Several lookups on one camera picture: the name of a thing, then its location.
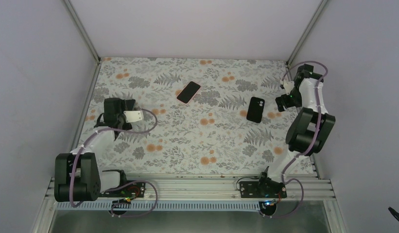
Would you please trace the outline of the phone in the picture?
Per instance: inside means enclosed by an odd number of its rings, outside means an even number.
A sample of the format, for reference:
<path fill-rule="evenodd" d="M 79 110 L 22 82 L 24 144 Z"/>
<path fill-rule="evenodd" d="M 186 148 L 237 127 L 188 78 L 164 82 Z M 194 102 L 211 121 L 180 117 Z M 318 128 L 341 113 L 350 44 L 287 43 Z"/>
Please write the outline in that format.
<path fill-rule="evenodd" d="M 176 99 L 184 104 L 188 104 L 197 94 L 200 88 L 201 85 L 191 81 L 182 89 L 182 91 L 177 95 Z"/>

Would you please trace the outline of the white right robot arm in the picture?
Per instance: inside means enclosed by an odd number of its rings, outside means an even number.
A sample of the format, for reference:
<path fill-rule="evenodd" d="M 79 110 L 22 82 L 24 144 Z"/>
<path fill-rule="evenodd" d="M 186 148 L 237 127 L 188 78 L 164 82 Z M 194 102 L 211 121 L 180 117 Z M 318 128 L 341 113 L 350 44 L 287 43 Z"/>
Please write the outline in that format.
<path fill-rule="evenodd" d="M 297 71 L 292 79 L 287 81 L 282 77 L 280 87 L 285 94 L 275 101 L 279 112 L 296 108 L 298 114 L 285 137 L 286 154 L 260 175 L 256 190 L 263 198 L 278 197 L 285 192 L 285 178 L 291 169 L 323 148 L 336 122 L 335 116 L 328 113 L 322 94 L 328 68 L 317 61 L 300 62 L 294 67 Z"/>

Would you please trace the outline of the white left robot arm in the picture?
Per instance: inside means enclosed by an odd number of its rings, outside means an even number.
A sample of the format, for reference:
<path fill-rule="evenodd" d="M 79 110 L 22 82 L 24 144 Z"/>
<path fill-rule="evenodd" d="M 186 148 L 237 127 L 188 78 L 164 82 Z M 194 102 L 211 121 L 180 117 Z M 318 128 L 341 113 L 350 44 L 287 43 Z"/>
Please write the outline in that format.
<path fill-rule="evenodd" d="M 96 119 L 94 133 L 76 149 L 56 157 L 54 197 L 57 202 L 95 201 L 108 189 L 117 197 L 127 193 L 129 184 L 124 171 L 103 168 L 97 161 L 121 130 L 132 129 L 125 112 L 133 111 L 135 103 L 135 100 L 105 99 L 104 111 Z"/>

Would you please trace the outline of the black phone case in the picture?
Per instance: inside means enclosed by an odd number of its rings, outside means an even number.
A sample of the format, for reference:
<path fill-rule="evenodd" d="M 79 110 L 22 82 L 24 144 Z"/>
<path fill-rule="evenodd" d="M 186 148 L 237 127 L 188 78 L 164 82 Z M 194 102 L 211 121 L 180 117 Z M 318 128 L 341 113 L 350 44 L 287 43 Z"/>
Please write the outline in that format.
<path fill-rule="evenodd" d="M 261 123 L 264 105 L 264 99 L 252 97 L 248 106 L 246 119 L 254 123 Z"/>

